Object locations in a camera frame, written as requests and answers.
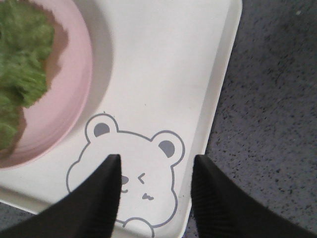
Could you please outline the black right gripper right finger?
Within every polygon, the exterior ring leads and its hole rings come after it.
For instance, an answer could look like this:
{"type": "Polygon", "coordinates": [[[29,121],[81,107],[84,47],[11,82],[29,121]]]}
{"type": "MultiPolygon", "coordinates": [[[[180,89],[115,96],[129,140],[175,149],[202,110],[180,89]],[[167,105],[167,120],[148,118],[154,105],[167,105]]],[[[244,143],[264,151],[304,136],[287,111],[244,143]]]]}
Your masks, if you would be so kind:
{"type": "Polygon", "coordinates": [[[206,155],[196,155],[191,199],[201,238],[315,238],[258,203],[206,155]]]}

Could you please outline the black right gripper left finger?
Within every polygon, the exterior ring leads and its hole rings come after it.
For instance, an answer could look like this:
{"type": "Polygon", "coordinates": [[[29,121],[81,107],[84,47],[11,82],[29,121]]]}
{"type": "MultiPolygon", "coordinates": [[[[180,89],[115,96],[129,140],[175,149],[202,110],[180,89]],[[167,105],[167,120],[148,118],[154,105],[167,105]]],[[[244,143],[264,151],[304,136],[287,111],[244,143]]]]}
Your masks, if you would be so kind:
{"type": "Polygon", "coordinates": [[[109,155],[75,190],[2,238],[109,238],[121,194],[121,160],[109,155]]]}

